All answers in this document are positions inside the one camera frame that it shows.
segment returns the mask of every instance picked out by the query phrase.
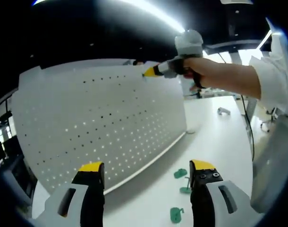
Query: perforated white pegboard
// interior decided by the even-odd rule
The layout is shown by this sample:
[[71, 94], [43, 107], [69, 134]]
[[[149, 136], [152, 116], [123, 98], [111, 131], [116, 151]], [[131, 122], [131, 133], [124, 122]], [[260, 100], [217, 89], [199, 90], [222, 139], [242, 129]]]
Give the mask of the perforated white pegboard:
[[186, 130], [177, 79], [144, 79], [138, 66], [61, 67], [24, 73], [12, 97], [20, 145], [48, 192], [95, 161], [115, 188]]

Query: green plastic part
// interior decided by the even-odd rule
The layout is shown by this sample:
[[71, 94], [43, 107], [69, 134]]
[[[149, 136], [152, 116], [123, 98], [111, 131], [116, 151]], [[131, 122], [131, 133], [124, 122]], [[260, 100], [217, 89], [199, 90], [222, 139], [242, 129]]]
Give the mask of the green plastic part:
[[187, 175], [187, 170], [186, 169], [179, 169], [173, 175], [174, 175], [174, 178], [178, 179], [180, 177]]
[[184, 213], [184, 209], [183, 208], [177, 208], [177, 207], [173, 207], [170, 209], [170, 220], [172, 221], [172, 223], [180, 223], [182, 220], [182, 215], [181, 213]]
[[189, 177], [185, 177], [188, 179], [188, 183], [187, 183], [187, 187], [181, 187], [180, 188], [180, 193], [184, 193], [184, 194], [191, 194], [191, 188], [189, 188], [189, 184], [190, 184], [190, 178]]
[[180, 193], [191, 194], [191, 188], [181, 187]]

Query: white desk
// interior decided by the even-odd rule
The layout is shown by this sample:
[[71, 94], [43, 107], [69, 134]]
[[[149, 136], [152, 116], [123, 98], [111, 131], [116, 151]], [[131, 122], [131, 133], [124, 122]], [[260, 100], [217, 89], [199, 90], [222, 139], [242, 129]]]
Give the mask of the white desk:
[[[231, 115], [219, 116], [219, 107], [229, 109]], [[212, 163], [224, 180], [231, 180], [251, 197], [253, 173], [249, 139], [233, 97], [186, 100], [185, 110], [187, 126], [196, 133], [185, 135], [153, 165], [105, 196], [104, 226], [192, 226], [190, 195], [179, 193], [187, 179], [173, 176], [180, 168], [189, 171], [191, 159]], [[35, 194], [44, 193], [38, 190]], [[40, 204], [34, 200], [33, 217], [42, 212], [45, 199], [41, 197]], [[185, 211], [177, 225], [170, 221], [172, 207]]]

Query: ceiling light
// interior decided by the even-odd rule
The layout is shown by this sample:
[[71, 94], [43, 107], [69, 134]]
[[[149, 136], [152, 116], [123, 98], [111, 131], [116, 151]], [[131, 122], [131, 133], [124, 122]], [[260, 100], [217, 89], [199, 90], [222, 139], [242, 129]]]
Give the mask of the ceiling light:
[[137, 1], [135, 1], [135, 0], [119, 0], [119, 1], [129, 3], [135, 7], [138, 7], [140, 9], [154, 15], [155, 17], [164, 21], [166, 24], [168, 24], [170, 27], [172, 27], [173, 29], [175, 29], [176, 31], [178, 31], [180, 33], [185, 31], [185, 29], [177, 21], [175, 21], [173, 18], [169, 17], [164, 12], [162, 12], [161, 10], [159, 10], [158, 8], [156, 8], [154, 5], [152, 5], [151, 3], [147, 2], [147, 1], [144, 1], [144, 0], [137, 0]]
[[267, 35], [262, 40], [262, 42], [257, 46], [257, 48], [256, 48], [257, 50], [259, 50], [264, 45], [264, 43], [267, 41], [267, 39], [269, 39], [269, 37], [271, 36], [271, 33], [272, 33], [272, 31], [269, 30]]
[[38, 3], [40, 3], [40, 2], [43, 2], [43, 1], [45, 1], [45, 0], [36, 0], [36, 1], [33, 3], [33, 5], [36, 5], [36, 4], [38, 4]]

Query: ceiling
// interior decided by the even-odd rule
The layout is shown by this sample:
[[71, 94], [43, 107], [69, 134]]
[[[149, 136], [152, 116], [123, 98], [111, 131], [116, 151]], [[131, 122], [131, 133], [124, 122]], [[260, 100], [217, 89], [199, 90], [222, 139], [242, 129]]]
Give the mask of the ceiling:
[[[208, 54], [256, 48], [269, 31], [264, 17], [250, 4], [223, 5], [220, 0], [149, 2], [184, 29], [200, 32]], [[176, 55], [174, 37], [179, 32], [152, 10], [147, 12], [120, 0], [33, 3], [3, 1], [0, 6], [0, 98], [17, 87], [21, 72], [35, 66], [44, 69], [102, 58], [164, 61]], [[263, 50], [270, 50], [270, 41]]]

